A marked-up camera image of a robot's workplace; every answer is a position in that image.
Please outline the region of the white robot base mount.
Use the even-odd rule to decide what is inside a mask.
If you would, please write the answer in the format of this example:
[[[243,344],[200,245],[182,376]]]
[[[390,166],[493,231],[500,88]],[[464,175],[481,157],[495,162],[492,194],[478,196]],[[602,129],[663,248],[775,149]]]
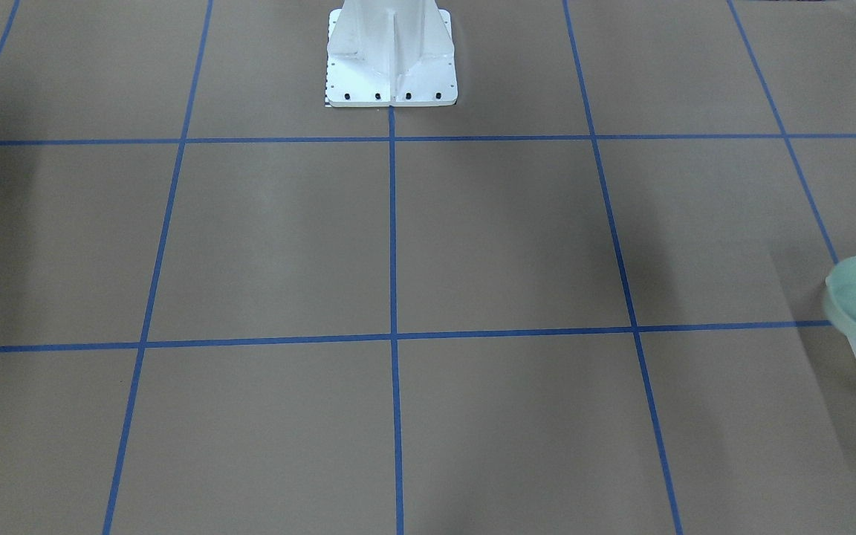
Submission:
[[[454,106],[452,16],[435,1],[346,1],[327,26],[324,103]]]

